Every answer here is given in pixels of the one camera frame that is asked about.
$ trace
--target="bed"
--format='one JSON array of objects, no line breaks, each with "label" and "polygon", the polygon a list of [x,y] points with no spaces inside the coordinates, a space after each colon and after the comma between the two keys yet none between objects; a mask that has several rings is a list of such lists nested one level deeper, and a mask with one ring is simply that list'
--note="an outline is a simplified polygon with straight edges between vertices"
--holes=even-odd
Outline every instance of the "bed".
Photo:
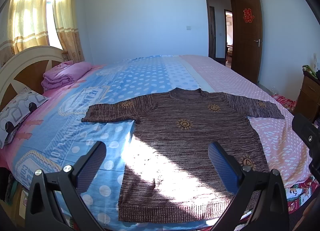
[{"label": "bed", "polygon": [[[117,202],[125,165],[123,154],[130,145],[134,121],[81,122],[90,105],[117,103],[144,94],[168,92],[176,87],[226,92],[275,103],[285,120],[249,117],[259,134],[269,168],[281,172],[288,201],[297,203],[298,198],[301,204],[301,196],[304,196],[303,200],[311,196],[311,184],[313,189],[318,185],[308,169],[311,162],[308,148],[292,131],[293,116],[256,85],[209,57],[151,56],[93,66],[77,82],[43,93],[42,74],[63,61],[62,50],[38,46],[20,52],[1,68],[1,109],[25,86],[49,100],[31,113],[13,142],[0,150],[0,166],[10,169],[14,177],[29,188],[31,173],[36,169],[60,171],[64,165],[74,164],[96,141],[103,141],[107,146],[106,158],[81,197],[104,228],[192,230],[212,226],[217,221],[169,224],[118,221]],[[62,212],[66,217],[70,216],[61,194],[57,193],[57,196]]]}]

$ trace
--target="bed headboard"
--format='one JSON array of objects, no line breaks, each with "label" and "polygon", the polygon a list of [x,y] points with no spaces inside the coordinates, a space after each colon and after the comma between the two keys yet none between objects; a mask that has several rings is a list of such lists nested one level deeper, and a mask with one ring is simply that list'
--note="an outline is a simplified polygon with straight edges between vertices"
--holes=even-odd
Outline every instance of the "bed headboard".
[{"label": "bed headboard", "polygon": [[0,111],[24,87],[43,94],[43,73],[63,62],[63,50],[51,46],[25,49],[0,69]]}]

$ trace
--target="brown sweater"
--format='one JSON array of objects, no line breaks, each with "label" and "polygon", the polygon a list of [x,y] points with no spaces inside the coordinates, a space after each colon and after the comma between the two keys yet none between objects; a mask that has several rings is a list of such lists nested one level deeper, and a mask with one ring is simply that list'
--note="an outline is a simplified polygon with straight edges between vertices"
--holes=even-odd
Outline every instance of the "brown sweater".
[{"label": "brown sweater", "polygon": [[82,121],[136,120],[123,155],[119,220],[178,223],[219,217],[233,197],[209,160],[211,142],[218,141],[241,165],[269,171],[247,116],[284,119],[270,102],[176,88],[90,106]]}]

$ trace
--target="window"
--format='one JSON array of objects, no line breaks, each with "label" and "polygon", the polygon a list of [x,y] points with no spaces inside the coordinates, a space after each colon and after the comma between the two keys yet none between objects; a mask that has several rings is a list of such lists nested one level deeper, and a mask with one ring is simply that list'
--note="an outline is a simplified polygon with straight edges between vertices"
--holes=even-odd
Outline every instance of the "window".
[{"label": "window", "polygon": [[47,26],[49,45],[62,49],[53,18],[53,0],[47,0]]}]

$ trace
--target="blue mesh pad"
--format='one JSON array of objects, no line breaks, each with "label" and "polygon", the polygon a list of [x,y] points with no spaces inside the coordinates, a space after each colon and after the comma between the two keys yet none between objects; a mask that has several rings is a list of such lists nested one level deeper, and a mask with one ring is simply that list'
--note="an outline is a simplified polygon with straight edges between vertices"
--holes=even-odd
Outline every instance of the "blue mesh pad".
[{"label": "blue mesh pad", "polygon": [[235,195],[239,189],[237,174],[214,143],[209,144],[208,155],[226,190]]},{"label": "blue mesh pad", "polygon": [[82,168],[77,176],[77,193],[86,192],[98,172],[102,162],[104,161],[107,153],[107,148],[104,143],[100,143],[98,148],[92,154],[85,166]]}]

